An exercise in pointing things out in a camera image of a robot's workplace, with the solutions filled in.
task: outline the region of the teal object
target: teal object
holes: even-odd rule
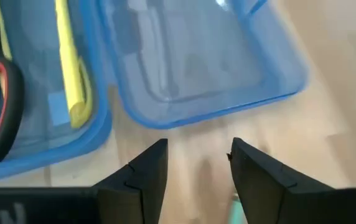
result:
[[[241,206],[239,198],[233,199],[229,224],[243,224],[245,223],[244,217],[245,214],[243,212],[243,207]]]

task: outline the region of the wooden surface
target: wooden surface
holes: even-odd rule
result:
[[[127,117],[111,88],[113,130],[101,149],[0,180],[0,186],[92,185],[159,138],[168,138],[169,179],[161,223],[226,223],[233,182],[225,153],[232,138],[240,137],[333,187],[355,187],[356,30],[346,26],[356,14],[338,13],[354,10],[350,1],[272,1],[309,61],[309,85],[300,94],[219,119],[156,131]],[[333,29],[338,22],[343,27]]]

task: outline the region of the transparent plastic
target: transparent plastic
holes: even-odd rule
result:
[[[96,3],[124,107],[147,127],[281,100],[306,82],[307,68],[264,0]]]

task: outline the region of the yellow marker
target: yellow marker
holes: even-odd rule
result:
[[[78,59],[74,45],[73,31],[67,0],[55,0],[57,27],[59,36],[59,54],[62,65],[70,124],[73,128],[81,127],[90,118],[92,111],[92,89],[85,64]]]
[[[5,31],[4,19],[2,18],[1,7],[0,7],[0,33],[1,33],[1,45],[2,52],[8,60],[12,60],[11,49],[9,48],[8,38]],[[2,94],[5,95],[5,80],[3,76],[0,76],[0,86]]]

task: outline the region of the plastic bin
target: plastic bin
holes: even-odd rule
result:
[[[54,1],[0,0],[12,55],[24,74],[26,88],[21,127],[10,153],[0,162],[0,178],[91,152],[109,136],[111,114],[103,62],[88,47],[79,3],[69,1],[70,17],[78,54],[90,72],[94,105],[86,125],[72,129],[60,68]]]
[[[306,66],[264,0],[95,2],[98,50],[108,49],[125,110],[147,127],[282,100],[306,83]],[[85,19],[95,26],[97,14]]]

